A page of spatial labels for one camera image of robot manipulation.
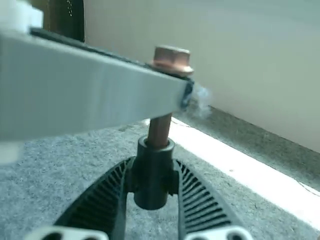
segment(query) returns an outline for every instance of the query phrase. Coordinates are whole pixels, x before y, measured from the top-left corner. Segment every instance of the carpet floor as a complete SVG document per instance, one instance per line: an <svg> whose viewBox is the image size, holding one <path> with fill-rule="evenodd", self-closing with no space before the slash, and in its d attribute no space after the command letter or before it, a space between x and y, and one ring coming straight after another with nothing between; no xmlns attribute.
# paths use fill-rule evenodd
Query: carpet floor
<svg viewBox="0 0 320 240"><path fill-rule="evenodd" d="M320 191L320 154L216 109L206 119L191 112L175 117ZM52 224L107 169L135 155L137 140L147 130L144 122L138 122L26 142L19 161L0 166L0 239L21 240L32 229ZM204 179L243 220L254 239L316 240L320 234L179 144L174 154L202 172ZM169 197L164 208L143 211L134 204L130 194L126 239L178 239L177 203L176 197Z"/></svg>

